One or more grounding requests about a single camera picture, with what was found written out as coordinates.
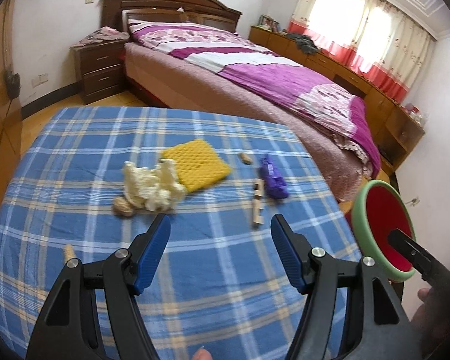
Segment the person's right hand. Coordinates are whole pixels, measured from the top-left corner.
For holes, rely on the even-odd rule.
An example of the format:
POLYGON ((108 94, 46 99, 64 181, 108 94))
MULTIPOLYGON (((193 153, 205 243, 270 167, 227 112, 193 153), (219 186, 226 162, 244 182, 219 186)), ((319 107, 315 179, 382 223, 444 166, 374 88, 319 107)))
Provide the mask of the person's right hand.
POLYGON ((420 289, 417 293, 422 305, 412 320, 418 334, 423 359, 450 359, 450 298, 435 295, 433 289, 420 289))

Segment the person's left hand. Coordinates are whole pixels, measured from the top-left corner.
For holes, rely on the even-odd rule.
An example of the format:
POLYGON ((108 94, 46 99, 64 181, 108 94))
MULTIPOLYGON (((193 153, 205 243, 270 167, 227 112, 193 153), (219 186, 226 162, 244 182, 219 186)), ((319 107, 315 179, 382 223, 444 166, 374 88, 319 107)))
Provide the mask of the person's left hand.
POLYGON ((205 348, 197 350, 192 357, 193 360, 213 360, 212 355, 205 348))

